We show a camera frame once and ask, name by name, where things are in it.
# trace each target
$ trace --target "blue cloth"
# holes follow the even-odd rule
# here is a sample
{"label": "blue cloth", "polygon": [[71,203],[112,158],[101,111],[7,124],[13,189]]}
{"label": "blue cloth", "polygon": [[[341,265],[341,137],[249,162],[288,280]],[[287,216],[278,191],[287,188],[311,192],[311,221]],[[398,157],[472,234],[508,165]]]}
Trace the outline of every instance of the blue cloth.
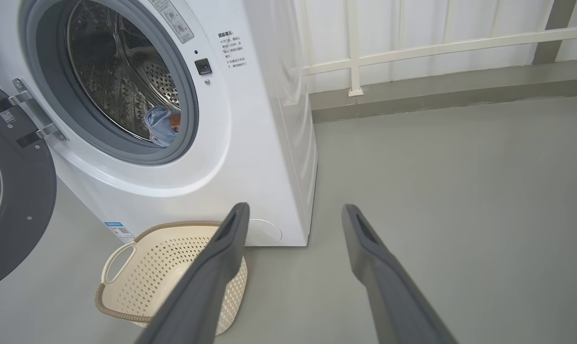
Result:
{"label": "blue cloth", "polygon": [[150,141],[160,147],[168,147],[176,138],[170,116],[179,114],[178,110],[168,110],[165,107],[153,107],[146,112],[144,123],[149,127]]}

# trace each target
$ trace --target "stainless steel drum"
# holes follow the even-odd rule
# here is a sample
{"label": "stainless steel drum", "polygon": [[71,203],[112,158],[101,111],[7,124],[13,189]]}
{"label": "stainless steel drum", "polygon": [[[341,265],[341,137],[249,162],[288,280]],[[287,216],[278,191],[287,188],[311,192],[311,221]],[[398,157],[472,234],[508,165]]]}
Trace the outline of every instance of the stainless steel drum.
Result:
{"label": "stainless steel drum", "polygon": [[143,122],[153,106],[180,109],[168,68],[136,26],[97,2],[81,0],[70,14],[66,43],[73,73],[111,122],[149,141]]}

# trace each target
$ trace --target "qr code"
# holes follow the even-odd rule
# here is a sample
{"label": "qr code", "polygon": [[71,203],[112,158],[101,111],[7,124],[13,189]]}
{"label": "qr code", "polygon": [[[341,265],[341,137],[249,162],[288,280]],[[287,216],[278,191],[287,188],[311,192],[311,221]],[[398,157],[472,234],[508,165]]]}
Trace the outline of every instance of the qr code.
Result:
{"label": "qr code", "polygon": [[0,113],[0,116],[2,116],[2,118],[4,118],[4,121],[7,123],[16,121],[15,116],[13,116],[13,114],[10,111],[4,111],[3,113]]}

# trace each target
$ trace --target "basket rim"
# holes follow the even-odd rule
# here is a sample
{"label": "basket rim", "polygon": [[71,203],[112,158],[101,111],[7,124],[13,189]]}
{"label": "basket rim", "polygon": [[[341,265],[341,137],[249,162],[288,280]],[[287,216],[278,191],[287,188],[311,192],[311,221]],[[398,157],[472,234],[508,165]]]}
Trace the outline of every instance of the basket rim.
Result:
{"label": "basket rim", "polygon": [[[150,233],[153,233],[154,231],[158,231],[160,229],[174,228],[174,227],[201,227],[201,226],[218,227],[220,225],[221,225],[221,222],[218,222],[218,221],[168,222],[166,224],[160,224],[160,225],[153,226],[153,227],[145,230],[140,235],[138,235],[138,237],[136,237],[136,239],[134,239],[134,242],[138,243],[140,240],[142,240],[142,238],[144,238],[147,235],[149,235]],[[128,320],[130,322],[149,323],[152,320],[152,318],[153,318],[152,316],[133,315],[133,314],[128,314],[128,313],[123,313],[123,312],[115,311],[113,309],[109,309],[108,307],[104,306],[104,303],[102,302],[102,295],[103,295],[105,287],[106,286],[104,283],[100,283],[98,285],[97,290],[96,290],[95,303],[96,303],[96,308],[98,309],[98,311],[100,311],[101,313],[103,313],[105,315],[112,316],[113,318],[118,318],[121,320]]]}

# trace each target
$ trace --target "clothing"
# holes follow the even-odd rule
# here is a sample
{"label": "clothing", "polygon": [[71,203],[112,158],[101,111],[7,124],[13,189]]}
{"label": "clothing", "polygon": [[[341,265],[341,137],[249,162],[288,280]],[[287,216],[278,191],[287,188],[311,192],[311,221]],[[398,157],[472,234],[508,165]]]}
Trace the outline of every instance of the clothing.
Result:
{"label": "clothing", "polygon": [[144,123],[149,127],[150,141],[157,146],[168,147],[178,133],[180,111],[153,107],[144,116]]}

